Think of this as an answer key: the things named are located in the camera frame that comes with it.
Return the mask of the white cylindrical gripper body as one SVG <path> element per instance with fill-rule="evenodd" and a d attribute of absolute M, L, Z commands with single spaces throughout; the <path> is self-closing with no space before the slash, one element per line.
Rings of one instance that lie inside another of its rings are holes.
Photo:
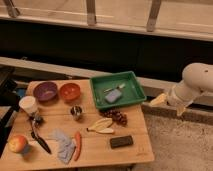
<path fill-rule="evenodd" d="M 175 84 L 167 92 L 167 102 L 175 107 L 187 107 L 202 94 L 198 88 L 187 85 L 184 81 Z"/>

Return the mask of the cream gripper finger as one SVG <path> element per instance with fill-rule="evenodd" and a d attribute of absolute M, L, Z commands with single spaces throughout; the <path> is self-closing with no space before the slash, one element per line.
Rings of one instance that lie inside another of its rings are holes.
<path fill-rule="evenodd" d="M 149 103 L 149 105 L 151 107 L 154 107 L 154 106 L 158 106 L 158 105 L 164 103 L 165 101 L 166 101 L 166 94 L 165 93 L 161 93 L 156 98 L 154 98 L 153 100 L 151 100 L 150 103 Z"/>
<path fill-rule="evenodd" d="M 177 107 L 177 116 L 180 117 L 182 114 L 186 111 L 186 107 L 184 106 L 179 106 Z"/>

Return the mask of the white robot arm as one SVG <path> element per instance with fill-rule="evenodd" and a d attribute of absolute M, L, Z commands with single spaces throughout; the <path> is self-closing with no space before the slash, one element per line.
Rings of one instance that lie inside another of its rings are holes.
<path fill-rule="evenodd" d="M 205 92 L 213 93 L 213 65 L 191 63 L 182 71 L 182 80 L 164 93 L 159 94 L 150 103 L 150 107 L 168 104 L 176 108 L 181 116 L 186 108 Z"/>

